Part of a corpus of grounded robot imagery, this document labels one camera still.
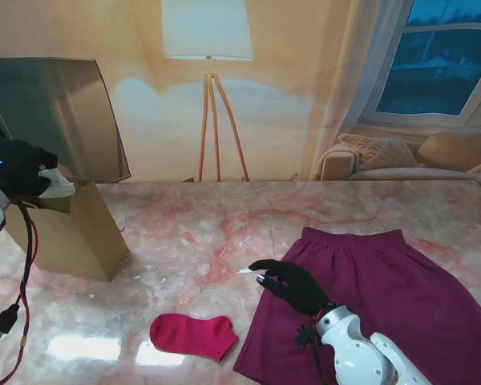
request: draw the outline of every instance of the cable connector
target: cable connector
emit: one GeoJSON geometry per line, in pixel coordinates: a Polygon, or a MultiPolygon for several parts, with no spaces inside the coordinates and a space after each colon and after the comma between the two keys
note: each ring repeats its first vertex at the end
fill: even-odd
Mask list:
{"type": "Polygon", "coordinates": [[[11,305],[8,309],[0,313],[0,338],[13,328],[18,320],[19,305],[11,305]]]}
{"type": "Polygon", "coordinates": [[[18,321],[19,305],[13,304],[0,313],[0,333],[7,334],[18,321]]]}

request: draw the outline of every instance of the cardboard box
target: cardboard box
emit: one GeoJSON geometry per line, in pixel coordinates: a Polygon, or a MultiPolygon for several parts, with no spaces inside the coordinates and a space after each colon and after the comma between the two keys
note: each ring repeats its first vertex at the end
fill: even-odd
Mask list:
{"type": "MultiPolygon", "coordinates": [[[[94,182],[73,179],[68,198],[22,199],[39,233],[39,269],[110,282],[128,252],[121,232],[94,182]]],[[[6,231],[26,250],[26,226],[15,205],[6,211],[6,231]]]]}

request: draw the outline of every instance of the floor lamp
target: floor lamp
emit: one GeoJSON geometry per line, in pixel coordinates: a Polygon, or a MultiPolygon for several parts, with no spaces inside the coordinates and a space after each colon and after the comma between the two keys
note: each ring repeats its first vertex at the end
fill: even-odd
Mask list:
{"type": "Polygon", "coordinates": [[[249,181],[241,140],[230,103],[219,74],[211,70],[213,60],[253,60],[245,0],[162,0],[162,23],[164,55],[167,58],[206,61],[207,71],[203,74],[203,121],[198,181],[201,182],[203,179],[209,96],[214,126],[216,178],[217,181],[221,180],[219,128],[213,84],[216,84],[232,125],[244,179],[249,181]]]}

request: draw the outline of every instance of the skirt waistband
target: skirt waistband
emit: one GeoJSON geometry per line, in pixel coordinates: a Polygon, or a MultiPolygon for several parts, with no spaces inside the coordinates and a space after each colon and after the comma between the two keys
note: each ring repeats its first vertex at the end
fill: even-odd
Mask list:
{"type": "Polygon", "coordinates": [[[386,233],[375,235],[332,234],[311,227],[303,228],[301,239],[320,243],[323,245],[340,246],[368,246],[368,245],[391,245],[393,247],[406,246],[401,230],[391,230],[386,233]]]}

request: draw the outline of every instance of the window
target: window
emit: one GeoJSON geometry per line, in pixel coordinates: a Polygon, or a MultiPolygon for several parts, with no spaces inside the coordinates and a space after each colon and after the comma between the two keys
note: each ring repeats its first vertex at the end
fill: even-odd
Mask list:
{"type": "Polygon", "coordinates": [[[481,124],[481,0],[405,0],[365,124],[481,124]]]}

